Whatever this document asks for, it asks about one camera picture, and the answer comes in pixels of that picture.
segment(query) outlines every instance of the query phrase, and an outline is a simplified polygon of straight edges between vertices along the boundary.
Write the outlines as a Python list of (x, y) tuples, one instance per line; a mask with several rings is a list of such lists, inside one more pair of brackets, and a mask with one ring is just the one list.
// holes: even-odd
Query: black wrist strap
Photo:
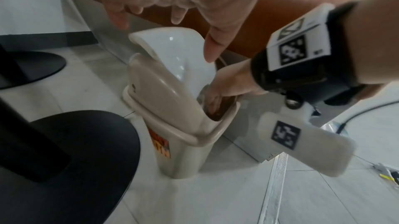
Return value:
[(330, 56), (269, 71), (267, 50), (264, 49), (251, 60), (255, 82), (265, 90), (292, 91), (311, 104), (326, 100), (329, 105), (349, 102), (362, 87), (356, 81), (345, 31), (339, 19), (355, 5), (356, 2), (348, 2), (328, 15)]

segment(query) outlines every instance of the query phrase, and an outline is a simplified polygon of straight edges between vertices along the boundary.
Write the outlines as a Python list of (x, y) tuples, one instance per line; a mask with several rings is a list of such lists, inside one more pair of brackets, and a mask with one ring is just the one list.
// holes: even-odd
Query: forearm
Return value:
[(363, 0), (343, 20), (357, 80), (399, 80), (399, 2)]

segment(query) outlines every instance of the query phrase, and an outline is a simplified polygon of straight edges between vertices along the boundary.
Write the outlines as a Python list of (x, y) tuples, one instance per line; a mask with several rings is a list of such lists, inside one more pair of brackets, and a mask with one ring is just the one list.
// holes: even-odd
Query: black pole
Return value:
[(35, 182), (59, 174), (68, 154), (0, 99), (0, 166)]

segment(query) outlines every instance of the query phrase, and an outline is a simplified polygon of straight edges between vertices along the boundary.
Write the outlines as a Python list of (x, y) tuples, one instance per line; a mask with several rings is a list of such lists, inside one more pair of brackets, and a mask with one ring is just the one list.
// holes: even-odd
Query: black wrist-worn device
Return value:
[(337, 8), (323, 3), (274, 32), (251, 59), (255, 82), (268, 91), (293, 92), (310, 104), (350, 102), (364, 85), (356, 81), (340, 18), (356, 3)]

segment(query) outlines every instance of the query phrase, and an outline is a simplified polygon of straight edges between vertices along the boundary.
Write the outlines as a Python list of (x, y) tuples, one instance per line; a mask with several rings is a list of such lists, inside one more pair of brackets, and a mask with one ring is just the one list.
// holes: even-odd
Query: cord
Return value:
[(335, 133), (341, 134), (342, 130), (344, 130), (344, 128), (346, 127), (346, 125), (348, 124), (348, 122), (350, 122), (352, 119), (355, 119), (356, 117), (358, 117), (358, 116), (360, 116), (360, 115), (362, 115), (362, 114), (365, 114), (365, 113), (367, 113), (367, 112), (370, 112), (370, 111), (373, 111), (373, 110), (376, 110), (376, 109), (379, 109), (379, 108), (383, 108), (383, 107), (386, 107), (386, 106), (394, 105), (394, 104), (397, 104), (397, 103), (399, 103), (399, 101), (388, 102), (388, 103), (385, 103), (385, 104), (381, 104), (381, 105), (378, 105), (378, 106), (375, 106), (375, 107), (366, 109), (366, 110), (364, 110), (364, 111), (362, 111), (362, 112), (359, 112), (359, 113), (357, 113), (357, 114), (354, 114), (354, 115), (352, 115), (351, 117), (349, 117), (344, 123), (342, 123), (342, 124), (338, 127), (338, 129), (337, 129), (337, 131), (336, 131)]

